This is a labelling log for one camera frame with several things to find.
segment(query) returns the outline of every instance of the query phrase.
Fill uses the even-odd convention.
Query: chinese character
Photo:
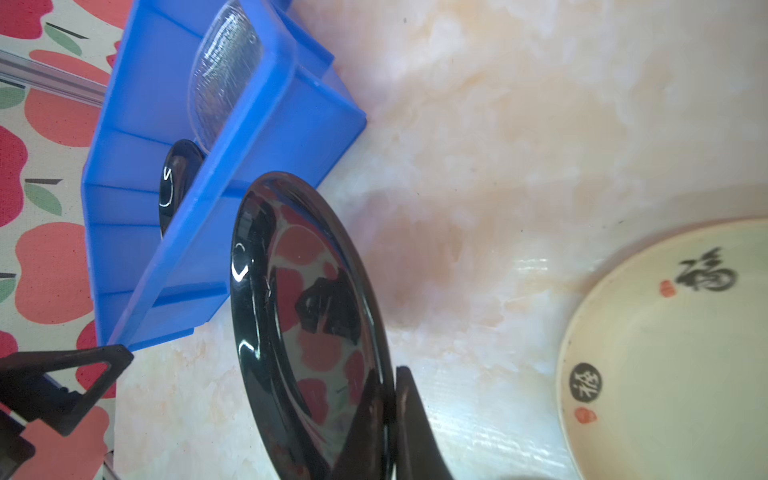
[[[680,265],[685,265],[686,269],[677,276],[675,282],[689,286],[694,291],[698,291],[699,288],[705,288],[712,292],[728,290],[736,283],[737,274],[727,268],[715,270],[721,263],[720,247],[713,248],[702,255],[699,260],[680,262]]]
[[[603,380],[598,369],[589,363],[579,363],[571,371],[569,379],[571,395],[579,402],[589,403],[600,395]]]

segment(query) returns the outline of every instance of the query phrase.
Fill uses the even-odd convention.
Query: blue plastic tray
[[[317,186],[365,128],[290,1],[240,3],[263,58],[161,240],[163,163],[175,141],[194,139],[190,73],[224,1],[134,2],[82,179],[99,345],[141,349],[207,322],[229,295],[234,218],[251,182],[281,170]]]

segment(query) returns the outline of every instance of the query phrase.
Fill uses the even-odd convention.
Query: clear plastic lid
[[[262,55],[261,40],[243,6],[230,0],[219,10],[200,44],[190,78],[190,121],[206,154],[214,147]]]

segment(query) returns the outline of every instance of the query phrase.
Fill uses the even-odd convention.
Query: marble countertop
[[[296,2],[369,115],[320,192],[449,468],[577,478],[554,394],[574,308],[641,247],[768,214],[768,4]],[[124,480],[276,478],[229,303],[118,391]]]

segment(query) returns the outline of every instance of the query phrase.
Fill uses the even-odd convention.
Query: white plate
[[[768,220],[684,233],[606,276],[557,391],[585,480],[768,478]]]

